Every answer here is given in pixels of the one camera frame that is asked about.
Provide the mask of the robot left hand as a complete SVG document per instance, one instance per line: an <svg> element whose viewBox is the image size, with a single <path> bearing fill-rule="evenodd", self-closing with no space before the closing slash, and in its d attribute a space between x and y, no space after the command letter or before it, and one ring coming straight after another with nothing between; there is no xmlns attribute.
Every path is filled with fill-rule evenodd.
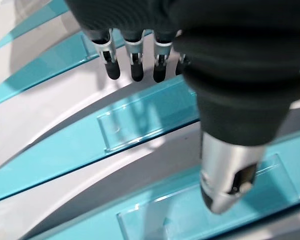
<svg viewBox="0 0 300 240"><path fill-rule="evenodd" d="M149 29L185 55L201 122L201 194L222 214L254 184L300 99L300 0L68 0L94 42Z"/></svg>

